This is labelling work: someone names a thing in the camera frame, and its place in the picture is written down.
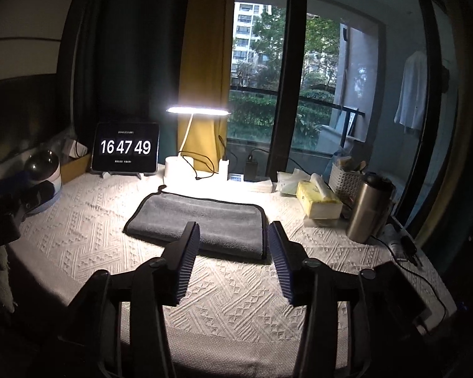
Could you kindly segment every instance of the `building window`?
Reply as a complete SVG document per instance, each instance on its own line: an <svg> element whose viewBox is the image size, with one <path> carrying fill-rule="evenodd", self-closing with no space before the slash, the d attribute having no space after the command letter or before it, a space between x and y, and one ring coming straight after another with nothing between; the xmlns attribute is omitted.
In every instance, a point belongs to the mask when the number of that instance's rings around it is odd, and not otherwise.
<svg viewBox="0 0 473 378"><path fill-rule="evenodd" d="M236 46L237 47L246 47L248 45L247 38L237 38L236 39Z"/></svg>
<svg viewBox="0 0 473 378"><path fill-rule="evenodd" d="M252 4L240 4L240 11L252 10Z"/></svg>
<svg viewBox="0 0 473 378"><path fill-rule="evenodd" d="M251 32L250 27L237 26L236 28L237 28L236 29L237 34L246 34L246 35L248 35Z"/></svg>
<svg viewBox="0 0 473 378"><path fill-rule="evenodd" d="M250 15L243 15L243 14L240 14L238 16L238 21L239 22L251 22L252 21L252 17Z"/></svg>
<svg viewBox="0 0 473 378"><path fill-rule="evenodd" d="M233 51L233 59L245 60L246 51Z"/></svg>

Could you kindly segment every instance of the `hedge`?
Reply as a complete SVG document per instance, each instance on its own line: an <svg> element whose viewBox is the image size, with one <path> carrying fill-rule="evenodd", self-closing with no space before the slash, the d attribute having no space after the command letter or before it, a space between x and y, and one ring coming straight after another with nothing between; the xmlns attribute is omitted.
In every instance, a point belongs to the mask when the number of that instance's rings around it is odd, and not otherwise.
<svg viewBox="0 0 473 378"><path fill-rule="evenodd" d="M303 90L301 95L333 101L333 95L325 91ZM270 142L277 97L272 95L230 92L228 137L242 140ZM321 125L329 125L332 108L298 102L293 146L315 150Z"/></svg>

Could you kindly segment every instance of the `balcony railing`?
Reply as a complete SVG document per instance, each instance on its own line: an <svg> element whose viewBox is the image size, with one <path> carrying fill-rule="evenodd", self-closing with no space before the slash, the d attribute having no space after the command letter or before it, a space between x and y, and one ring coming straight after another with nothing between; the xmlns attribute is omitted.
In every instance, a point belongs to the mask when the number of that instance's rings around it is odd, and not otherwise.
<svg viewBox="0 0 473 378"><path fill-rule="evenodd" d="M253 94L273 95L275 97L278 95L278 92L275 91L275 90L250 88L250 87L239 87L238 85L231 85L230 90L233 90L233 91L236 91L236 92L249 92L249 93L253 93ZM350 119L351 119L351 114L355 114L356 116L357 115L362 115L362 116L365 115L364 112L361 112L357 109L332 104L331 102L327 102L326 100L308 98L308 97L304 97L302 95L298 96L298 100L302 100L304 102L311 103L311 104L325 106L325 107L328 107L328 108L333 108L333 109L338 109L338 110L341 110L341 111L345 111L345 120L343 122L342 135L341 135L341 138L340 138L340 147L345 146L345 141L347 139L347 132L348 132L348 124L349 124Z"/></svg>

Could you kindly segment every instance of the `desk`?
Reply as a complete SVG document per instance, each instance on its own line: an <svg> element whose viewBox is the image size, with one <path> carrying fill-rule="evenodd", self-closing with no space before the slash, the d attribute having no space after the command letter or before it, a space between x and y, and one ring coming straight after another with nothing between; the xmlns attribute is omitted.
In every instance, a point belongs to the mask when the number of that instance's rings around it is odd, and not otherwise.
<svg viewBox="0 0 473 378"><path fill-rule="evenodd" d="M22 261L28 261L26 249L34 250L49 262L46 266L54 266L79 284L97 269L112 274L134 270L145 260L159 256L163 248L133 239L122 229L140 201L163 184L162 172L160 168L157 175L143 180L126 176L101 179L90 174L76 178L64 185L54 206L23 222L23 236L10 245L11 249ZM357 273L391 259L383 246L350 241L343 228L303 227L304 214L296 198L247 192L238 183L221 182L217 177L170 183L165 190L260 205L268 220L280 220L290 240L303 244L309 256L339 271ZM424 266L420 274L435 286L451 315L455 312L452 297L427 257L421 251L418 255ZM29 270L34 276L42 267L36 263ZM435 327L443 316L442 306L426 283L408 273L405 276L431 310L427 327ZM73 291L64 285L50 285L55 277L46 277L44 272L37 279L42 288L54 291L63 302L72 299ZM124 307L121 338L129 341ZM195 261L186 297L178 307L165 307L173 361L189 371L221 376L289 376L304 315L304 307L293 308L283 298L273 264L201 255ZM343 367L347 362L344 303L339 304L338 330L337 367Z"/></svg>

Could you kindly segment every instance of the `desk lamp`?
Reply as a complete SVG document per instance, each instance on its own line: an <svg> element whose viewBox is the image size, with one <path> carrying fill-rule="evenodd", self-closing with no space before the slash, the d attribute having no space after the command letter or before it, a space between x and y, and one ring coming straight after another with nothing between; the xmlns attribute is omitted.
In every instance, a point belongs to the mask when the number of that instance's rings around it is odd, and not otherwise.
<svg viewBox="0 0 473 378"><path fill-rule="evenodd" d="M176 105L167 109L167 112L172 112L175 114L187 114L190 115L188 127L185 130L184 139L180 145L177 156L169 156L165 160L165 179L167 176L169 178L176 177L178 179L186 177L196 176L193 169L194 159L192 157L182 157L181 153L184 149L185 141L189 135L189 129L191 128L191 123L193 122L194 115L210 115L210 116L226 116L230 113L225 109L220 108L209 108L209 107L193 107L193 106L182 106Z"/></svg>

